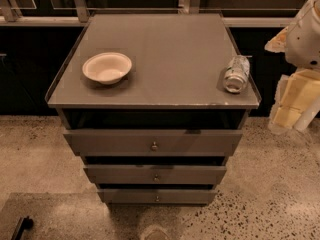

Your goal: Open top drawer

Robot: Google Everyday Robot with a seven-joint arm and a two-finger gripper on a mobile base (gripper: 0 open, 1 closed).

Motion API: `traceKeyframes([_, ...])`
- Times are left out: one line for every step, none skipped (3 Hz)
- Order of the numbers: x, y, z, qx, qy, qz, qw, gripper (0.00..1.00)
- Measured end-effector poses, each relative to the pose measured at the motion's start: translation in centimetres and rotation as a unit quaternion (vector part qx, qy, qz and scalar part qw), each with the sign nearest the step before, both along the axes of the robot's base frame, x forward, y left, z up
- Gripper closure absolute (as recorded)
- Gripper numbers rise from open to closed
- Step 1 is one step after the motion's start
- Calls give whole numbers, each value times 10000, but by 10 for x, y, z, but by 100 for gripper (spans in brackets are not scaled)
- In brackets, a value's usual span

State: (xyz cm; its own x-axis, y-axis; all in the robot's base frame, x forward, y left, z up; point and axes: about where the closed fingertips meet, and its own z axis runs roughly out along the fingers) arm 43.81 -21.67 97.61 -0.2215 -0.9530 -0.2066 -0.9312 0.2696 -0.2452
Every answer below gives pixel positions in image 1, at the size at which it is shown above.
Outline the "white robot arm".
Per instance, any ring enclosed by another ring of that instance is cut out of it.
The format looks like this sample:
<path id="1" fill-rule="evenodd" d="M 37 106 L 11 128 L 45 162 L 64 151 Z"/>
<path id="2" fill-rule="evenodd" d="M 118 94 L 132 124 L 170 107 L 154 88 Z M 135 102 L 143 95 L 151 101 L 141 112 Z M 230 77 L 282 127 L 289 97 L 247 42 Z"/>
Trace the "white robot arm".
<path id="1" fill-rule="evenodd" d="M 303 131 L 319 112 L 320 0 L 308 0 L 264 49 L 283 52 L 296 67 L 295 73 L 283 75 L 278 82 L 268 127 L 274 134 Z"/>

